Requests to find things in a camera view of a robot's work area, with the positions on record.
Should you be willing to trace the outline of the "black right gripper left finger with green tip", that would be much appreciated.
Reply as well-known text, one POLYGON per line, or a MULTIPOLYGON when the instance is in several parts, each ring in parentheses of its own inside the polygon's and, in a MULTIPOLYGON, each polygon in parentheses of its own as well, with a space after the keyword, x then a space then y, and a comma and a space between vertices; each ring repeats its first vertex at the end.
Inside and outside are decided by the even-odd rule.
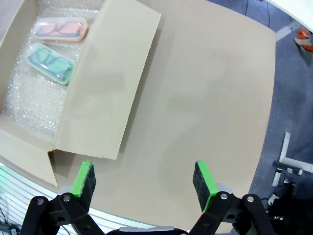
POLYGON ((56 235, 61 226, 71 225, 78 235, 103 235, 89 215, 96 186, 94 165, 84 161, 69 192, 48 200, 44 196, 31 199, 22 224, 22 235, 56 235))

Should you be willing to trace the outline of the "black right gripper right finger with green tip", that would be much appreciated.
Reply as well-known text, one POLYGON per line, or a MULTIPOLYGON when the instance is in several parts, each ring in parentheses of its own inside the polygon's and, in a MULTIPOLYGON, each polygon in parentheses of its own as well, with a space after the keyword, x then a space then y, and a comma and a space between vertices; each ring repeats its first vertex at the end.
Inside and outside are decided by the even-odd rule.
POLYGON ((239 235, 272 235, 273 226, 256 194, 242 198, 220 191, 205 161, 196 161, 193 184, 202 215, 190 235, 214 235, 220 224, 230 223, 239 235))

